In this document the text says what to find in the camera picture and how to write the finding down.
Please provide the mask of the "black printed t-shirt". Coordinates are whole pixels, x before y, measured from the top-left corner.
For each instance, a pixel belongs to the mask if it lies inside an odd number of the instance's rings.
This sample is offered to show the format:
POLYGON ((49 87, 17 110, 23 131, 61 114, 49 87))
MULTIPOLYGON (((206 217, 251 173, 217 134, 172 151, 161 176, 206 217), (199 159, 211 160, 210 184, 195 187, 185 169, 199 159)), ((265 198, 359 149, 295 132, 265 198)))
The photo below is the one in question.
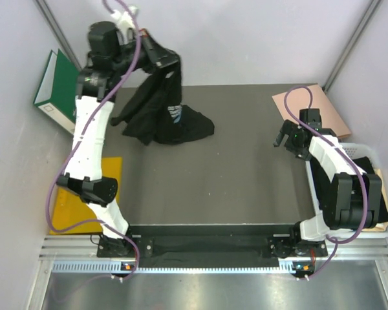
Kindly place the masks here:
POLYGON ((156 142, 180 145, 214 135, 212 120, 183 104, 182 61, 173 50, 176 63, 158 68, 137 88, 121 112, 111 118, 115 127, 125 123, 122 135, 143 145, 156 142))

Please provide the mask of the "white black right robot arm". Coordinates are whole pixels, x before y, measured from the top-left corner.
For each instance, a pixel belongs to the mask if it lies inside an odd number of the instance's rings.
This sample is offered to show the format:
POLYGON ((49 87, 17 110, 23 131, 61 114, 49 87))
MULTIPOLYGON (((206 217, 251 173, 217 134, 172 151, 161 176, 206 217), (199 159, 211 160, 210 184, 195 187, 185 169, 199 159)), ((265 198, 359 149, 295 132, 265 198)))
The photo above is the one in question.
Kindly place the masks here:
POLYGON ((376 227, 382 204, 382 179, 360 167, 344 150, 332 129, 319 122, 296 124, 285 120, 274 146, 284 145, 312 169, 318 211, 297 222, 286 242, 288 252, 298 256, 319 247, 334 232, 352 230, 350 239, 362 230, 376 227))

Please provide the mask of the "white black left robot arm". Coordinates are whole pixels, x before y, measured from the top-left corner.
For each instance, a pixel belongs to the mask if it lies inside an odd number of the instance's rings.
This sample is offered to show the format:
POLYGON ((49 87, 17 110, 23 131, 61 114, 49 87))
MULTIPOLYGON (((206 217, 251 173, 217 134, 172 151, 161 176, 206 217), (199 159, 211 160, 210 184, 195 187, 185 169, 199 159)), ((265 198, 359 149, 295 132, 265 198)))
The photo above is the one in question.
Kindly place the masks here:
POLYGON ((94 213, 96 223, 102 227, 100 256, 126 257, 136 254, 136 245, 127 235, 129 224, 116 201, 118 182, 102 174, 107 124, 116 92, 132 72, 174 65, 177 55, 134 22, 95 23, 87 39, 87 64, 78 75, 75 89, 72 150, 56 184, 75 194, 94 213))

